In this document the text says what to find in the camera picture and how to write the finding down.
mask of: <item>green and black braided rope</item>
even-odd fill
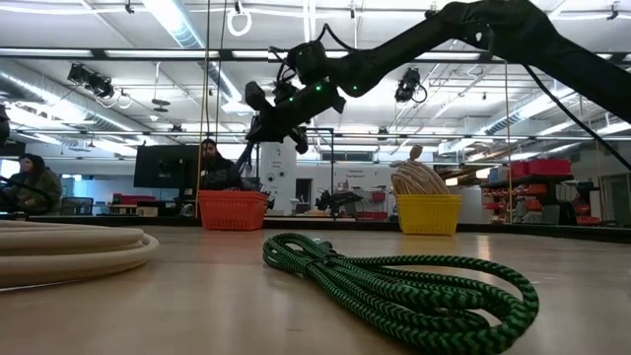
[[[526,332],[539,310],[534,288],[519,272],[472,257],[348,257],[305,236],[285,233],[267,240],[263,259],[279,270],[312,277],[355,315],[425,354],[502,353]],[[485,272],[514,285],[522,299],[463,277],[385,267],[402,265]],[[500,323],[491,326],[472,310],[486,311]]]

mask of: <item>man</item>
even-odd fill
[[[222,157],[217,143],[206,138],[201,142],[201,189],[223,190],[240,187],[241,179],[232,172],[233,161]]]

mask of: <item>monitor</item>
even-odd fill
[[[179,197],[194,197],[199,176],[198,154],[198,146],[138,147],[134,187],[177,188]]]

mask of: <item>white column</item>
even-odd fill
[[[289,200],[296,197],[296,143],[285,137],[283,144],[261,143],[260,147],[260,182],[275,199],[274,210],[289,216]]]

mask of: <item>jacket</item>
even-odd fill
[[[201,165],[201,189],[223,190],[239,187],[240,180],[233,177],[232,167],[235,163],[219,156],[213,160],[204,160]]]
[[[52,200],[51,210],[47,214],[57,214],[61,209],[61,179],[51,169],[46,168],[35,183],[31,183],[28,178],[24,179],[23,184],[34,187],[45,192]],[[24,206],[27,209],[41,211],[46,207],[46,199],[41,194],[30,191],[26,188],[19,186],[8,187],[8,194],[18,201],[20,206]],[[33,205],[27,205],[26,202],[33,200]]]

